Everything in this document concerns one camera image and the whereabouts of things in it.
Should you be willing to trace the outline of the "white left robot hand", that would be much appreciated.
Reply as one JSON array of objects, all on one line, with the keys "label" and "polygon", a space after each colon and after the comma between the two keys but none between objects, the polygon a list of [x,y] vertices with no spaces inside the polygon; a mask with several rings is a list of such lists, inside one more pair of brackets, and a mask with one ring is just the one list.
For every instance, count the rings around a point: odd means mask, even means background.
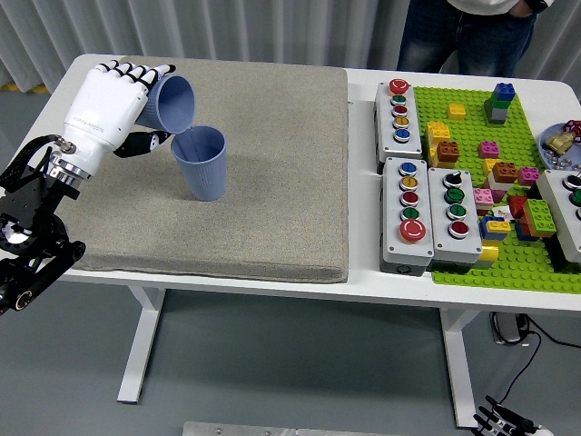
[{"label": "white left robot hand", "polygon": [[155,67],[111,60],[91,69],[67,115],[63,138],[75,151],[64,159],[91,176],[103,157],[118,149],[148,101],[148,93],[173,64]]}]

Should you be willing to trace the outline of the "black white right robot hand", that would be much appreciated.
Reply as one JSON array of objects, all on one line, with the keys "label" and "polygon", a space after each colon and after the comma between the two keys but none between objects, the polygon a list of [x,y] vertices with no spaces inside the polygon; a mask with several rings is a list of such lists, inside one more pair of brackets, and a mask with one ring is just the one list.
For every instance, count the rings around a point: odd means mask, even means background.
[{"label": "black white right robot hand", "polygon": [[541,435],[542,428],[533,421],[502,406],[490,396],[486,396],[490,407],[478,407],[474,415],[477,427],[470,430],[473,435]]}]

